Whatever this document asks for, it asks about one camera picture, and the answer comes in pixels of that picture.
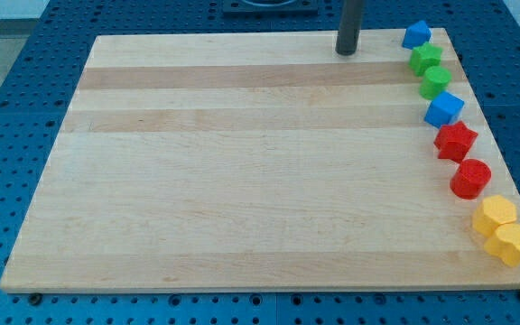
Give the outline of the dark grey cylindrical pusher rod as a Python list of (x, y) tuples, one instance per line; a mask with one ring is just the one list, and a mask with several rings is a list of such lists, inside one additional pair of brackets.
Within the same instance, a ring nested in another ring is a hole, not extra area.
[(364, 16), (364, 0), (345, 0), (343, 2), (335, 51), (342, 56), (354, 54)]

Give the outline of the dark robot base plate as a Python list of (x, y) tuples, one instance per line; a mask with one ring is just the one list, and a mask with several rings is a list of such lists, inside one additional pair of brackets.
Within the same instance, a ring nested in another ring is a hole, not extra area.
[(222, 0), (222, 15), (317, 14), (318, 0)]

